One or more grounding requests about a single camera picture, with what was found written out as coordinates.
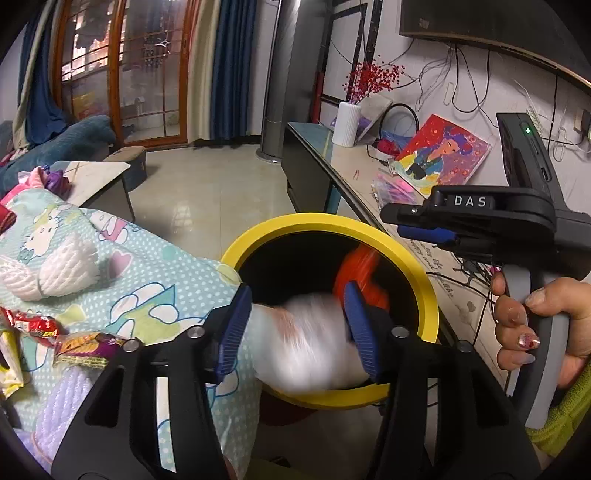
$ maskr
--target blue curtain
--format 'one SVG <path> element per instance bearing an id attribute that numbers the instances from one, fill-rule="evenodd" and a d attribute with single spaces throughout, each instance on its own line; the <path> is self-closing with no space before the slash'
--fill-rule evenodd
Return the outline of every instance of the blue curtain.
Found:
<path id="1" fill-rule="evenodd" d="M 222 0 L 213 59 L 210 137 L 247 134 L 256 0 Z"/>
<path id="2" fill-rule="evenodd" d="M 18 79 L 18 103 L 20 104 L 22 84 L 33 45 L 33 37 L 38 28 L 41 9 L 27 24 L 22 44 L 20 74 Z M 51 41 L 51 18 L 46 22 L 41 37 L 40 49 L 35 59 L 33 79 L 28 97 L 27 119 L 25 121 L 25 136 L 31 146 L 41 145 L 67 128 L 66 116 L 53 101 L 49 91 L 48 65 Z"/>

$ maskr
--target sofa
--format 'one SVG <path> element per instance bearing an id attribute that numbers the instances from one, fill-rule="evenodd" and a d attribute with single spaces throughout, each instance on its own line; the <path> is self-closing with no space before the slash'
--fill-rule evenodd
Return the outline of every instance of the sofa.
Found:
<path id="1" fill-rule="evenodd" d="M 0 125 L 2 156 L 9 148 L 11 138 L 12 122 L 6 121 Z M 102 161 L 109 155 L 109 146 L 115 141 L 111 119 L 107 115 L 82 119 L 49 142 L 36 146 L 16 160 L 0 167 L 0 198 L 18 183 L 20 171 L 31 171 L 37 166 L 52 165 L 58 160 Z"/>

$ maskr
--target hello kitty blanket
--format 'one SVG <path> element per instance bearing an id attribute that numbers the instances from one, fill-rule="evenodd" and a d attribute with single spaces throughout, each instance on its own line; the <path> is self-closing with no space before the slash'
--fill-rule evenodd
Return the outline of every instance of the hello kitty blanket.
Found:
<path id="1" fill-rule="evenodd" d="M 104 330 L 146 344 L 165 342 L 203 323 L 215 307 L 229 304 L 240 283 L 227 265 L 192 257 L 132 223 L 75 207 L 47 190 L 19 193 L 10 209 L 17 221 L 0 236 L 0 252 L 33 271 L 72 232 L 96 246 L 100 280 L 79 293 L 27 302 L 0 284 L 0 306 L 53 316 L 69 332 Z M 248 335 L 247 328 L 232 373 L 221 385 L 207 389 L 222 451 L 238 478 L 248 467 L 258 424 L 260 386 L 248 353 Z M 52 366 L 53 350 L 21 336 L 21 352 L 26 385 L 9 401 L 24 436 L 30 435 L 38 446 L 35 424 L 48 401 L 55 400 L 51 393 L 62 374 Z M 174 470 L 165 382 L 158 383 L 157 399 L 160 456 L 163 467 Z"/>

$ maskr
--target red flowers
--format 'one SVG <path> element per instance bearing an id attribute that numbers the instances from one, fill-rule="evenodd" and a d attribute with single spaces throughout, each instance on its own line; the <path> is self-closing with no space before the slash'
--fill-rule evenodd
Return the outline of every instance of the red flowers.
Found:
<path id="1" fill-rule="evenodd" d="M 400 76 L 404 73 L 404 66 L 377 65 L 375 61 L 357 63 L 353 68 L 348 82 L 343 84 L 345 92 L 351 91 L 351 103 L 359 103 L 370 93 L 383 90 L 391 92 L 400 83 Z"/>

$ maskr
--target snack package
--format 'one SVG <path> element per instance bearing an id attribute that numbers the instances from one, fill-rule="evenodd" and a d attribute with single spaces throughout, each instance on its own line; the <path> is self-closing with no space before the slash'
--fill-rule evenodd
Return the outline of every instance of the snack package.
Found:
<path id="1" fill-rule="evenodd" d="M 19 332 L 48 348 L 53 347 L 60 333 L 55 318 L 44 315 L 16 312 L 12 314 L 12 325 Z"/>
<path id="2" fill-rule="evenodd" d="M 297 296 L 284 308 L 255 304 L 249 325 L 256 376 L 276 390 L 300 394 L 350 388 L 369 377 L 332 295 Z"/>
<path id="3" fill-rule="evenodd" d="M 58 335 L 54 347 L 53 364 L 67 363 L 104 368 L 124 343 L 125 339 L 104 332 Z"/>
<path id="4" fill-rule="evenodd" d="M 10 310 L 0 307 L 0 390 L 10 397 L 24 385 Z"/>

